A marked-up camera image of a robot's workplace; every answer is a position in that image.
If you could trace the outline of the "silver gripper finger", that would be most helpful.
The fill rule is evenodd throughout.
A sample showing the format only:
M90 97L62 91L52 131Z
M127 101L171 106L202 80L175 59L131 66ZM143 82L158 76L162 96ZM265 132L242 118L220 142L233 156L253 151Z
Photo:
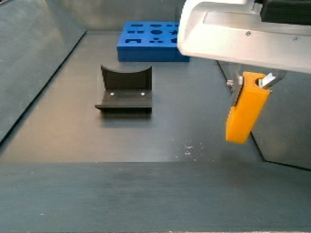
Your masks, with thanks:
M285 70L274 69L263 79L259 80L259 87L270 89L287 75Z
M231 93L233 93L231 106L235 106L245 83L245 78L242 75L242 64L231 63L228 67L228 71L230 71L231 79L227 80L227 85L231 87Z

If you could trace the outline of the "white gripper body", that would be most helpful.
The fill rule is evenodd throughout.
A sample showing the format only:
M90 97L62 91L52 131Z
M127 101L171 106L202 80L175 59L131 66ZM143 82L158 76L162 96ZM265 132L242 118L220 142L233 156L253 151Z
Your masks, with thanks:
M186 0L183 55L311 74L311 25L267 23L254 0Z

